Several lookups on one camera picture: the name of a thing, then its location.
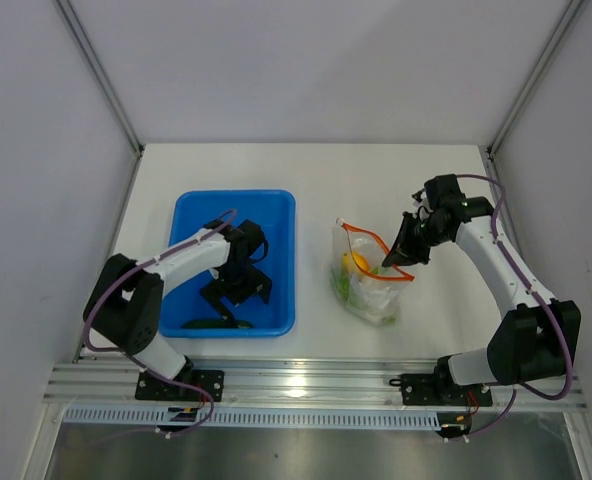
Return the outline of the dark green cucumber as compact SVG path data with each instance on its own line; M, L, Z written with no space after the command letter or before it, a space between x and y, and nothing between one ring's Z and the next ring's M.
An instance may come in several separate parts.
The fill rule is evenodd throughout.
M253 325L245 320L227 320L222 318L195 319L185 322L182 329L252 329Z

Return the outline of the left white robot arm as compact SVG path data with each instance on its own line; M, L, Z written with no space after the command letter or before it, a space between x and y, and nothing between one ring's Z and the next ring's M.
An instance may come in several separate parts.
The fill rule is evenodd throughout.
M260 225L245 220L238 226L218 218L189 239L142 262L123 254L110 257L83 312L83 343L95 352L119 352L158 380L158 388L173 400L192 390L191 360L180 354L158 331L165 296L208 271L211 280L200 296L214 310L218 328L245 329L235 318L237 307L253 297L268 304L272 280L252 257L269 243Z

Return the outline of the left aluminium frame post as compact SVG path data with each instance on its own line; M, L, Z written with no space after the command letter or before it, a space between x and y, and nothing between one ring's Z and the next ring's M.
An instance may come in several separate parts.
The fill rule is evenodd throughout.
M135 155L140 156L144 150L144 146L139 139L133 123L129 119L124 104L103 65L91 36L75 8L74 2L70 0L55 0L53 1L53 5L60 15L65 28L72 37L72 40L95 82L100 95L117 122L131 151Z

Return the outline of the aluminium frame post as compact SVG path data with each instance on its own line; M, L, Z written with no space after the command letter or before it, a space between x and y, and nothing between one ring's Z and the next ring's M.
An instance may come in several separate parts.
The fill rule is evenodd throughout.
M566 2L535 63L529 70L517 95L512 100L508 111L503 117L501 124L487 146L486 152L491 161L495 160L501 147L518 124L587 4L588 1L586 0L571 0Z
M95 82L100 95L117 122L131 151L135 155L140 156L144 150L144 146L139 139L133 123L129 119L124 104L103 65L91 36L75 8L74 2L70 0L55 0L53 1L53 5L60 15L65 28L72 37L72 40Z

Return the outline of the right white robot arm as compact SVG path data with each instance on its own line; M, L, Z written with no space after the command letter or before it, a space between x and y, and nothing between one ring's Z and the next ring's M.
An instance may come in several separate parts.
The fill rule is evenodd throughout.
M503 200L468 197L460 175L436 176L414 194L419 210L406 212L383 267L426 265L433 248L452 242L470 259L500 314L482 349L438 360L434 395L455 403L469 386L521 386L548 401L565 398L573 385L573 362L581 312L560 301L519 258L498 223Z

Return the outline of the yellow orange mango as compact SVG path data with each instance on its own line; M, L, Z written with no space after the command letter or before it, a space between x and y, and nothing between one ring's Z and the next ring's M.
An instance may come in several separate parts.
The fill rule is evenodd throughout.
M371 272L368 261L361 254L356 252L345 252L342 255L341 267L348 275L363 275Z

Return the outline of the clear zip bag orange zipper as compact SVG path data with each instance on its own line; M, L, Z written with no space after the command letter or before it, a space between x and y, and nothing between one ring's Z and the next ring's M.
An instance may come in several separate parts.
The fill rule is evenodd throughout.
M400 294L414 276L400 267L384 267L388 253L375 232L339 218L332 228L331 282L339 302L373 325L393 324L400 315Z

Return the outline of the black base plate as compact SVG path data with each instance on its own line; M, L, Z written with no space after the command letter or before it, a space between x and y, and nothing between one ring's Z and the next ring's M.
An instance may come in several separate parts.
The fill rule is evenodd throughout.
M204 390L218 403L221 401L224 391L225 372L222 370L195 369L189 373L183 373L179 382ZM147 372L139 374L134 396L139 401L207 401L207 398L202 393L163 382Z
M481 384L459 386L434 374L400 374L388 380L397 388L406 406L491 407L491 391L483 391Z

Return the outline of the right aluminium frame post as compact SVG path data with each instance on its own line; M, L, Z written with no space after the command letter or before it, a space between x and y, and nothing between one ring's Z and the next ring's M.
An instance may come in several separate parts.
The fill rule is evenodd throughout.
M588 1L586 0L571 0L566 2L535 63L529 70L517 95L512 100L508 111L503 117L501 124L487 146L486 152L491 161L495 160L501 147L518 124L587 4Z

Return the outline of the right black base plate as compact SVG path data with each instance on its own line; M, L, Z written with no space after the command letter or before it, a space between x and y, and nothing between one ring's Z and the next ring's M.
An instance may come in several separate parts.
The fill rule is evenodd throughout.
M397 388L406 406L491 407L491 391L483 391L481 384L459 386L434 374L400 374L388 380Z

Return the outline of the green grape bunch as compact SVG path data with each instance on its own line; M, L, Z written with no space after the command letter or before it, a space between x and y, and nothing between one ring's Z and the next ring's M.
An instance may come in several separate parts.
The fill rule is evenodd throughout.
M362 277L359 273L342 269L330 270L331 282L337 298L349 307L361 308L363 305Z

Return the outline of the white cauliflower with leaves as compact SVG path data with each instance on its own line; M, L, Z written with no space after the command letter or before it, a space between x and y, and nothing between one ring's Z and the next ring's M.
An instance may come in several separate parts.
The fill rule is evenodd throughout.
M362 276L363 305L347 308L352 313L374 325L391 324L396 320L397 293L385 283Z

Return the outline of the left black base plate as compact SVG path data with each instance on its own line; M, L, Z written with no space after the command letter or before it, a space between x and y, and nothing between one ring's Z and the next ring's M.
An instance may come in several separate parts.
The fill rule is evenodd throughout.
M222 370L195 369L189 373L183 373L179 382L204 390L218 403L221 401L224 391L225 372ZM139 401L207 401L207 398L202 393L163 382L147 372L139 374L134 396Z

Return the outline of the blue plastic bin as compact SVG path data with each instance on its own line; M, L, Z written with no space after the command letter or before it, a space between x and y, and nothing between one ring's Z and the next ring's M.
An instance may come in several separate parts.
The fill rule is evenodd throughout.
M254 296L240 306L225 301L236 320L252 329L182 329L195 319L214 319L217 313L199 290L212 279L205 271L166 295L162 302L159 330L169 338L270 338L286 334L295 322L295 213L296 202L285 190L192 191L178 197L171 221L170 246L193 235L222 212L235 209L235 225L245 220L258 224L268 241L268 253L258 249L252 257L256 267L272 280L270 302Z

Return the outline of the aluminium front rail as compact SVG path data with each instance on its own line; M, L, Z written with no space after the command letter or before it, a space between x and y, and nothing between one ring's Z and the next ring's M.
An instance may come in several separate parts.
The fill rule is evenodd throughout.
M389 381L425 374L429 360L199 358L196 370L224 372L222 406L380 410L400 408L402 395ZM118 356L87 355L52 368L45 403L132 404L139 368Z

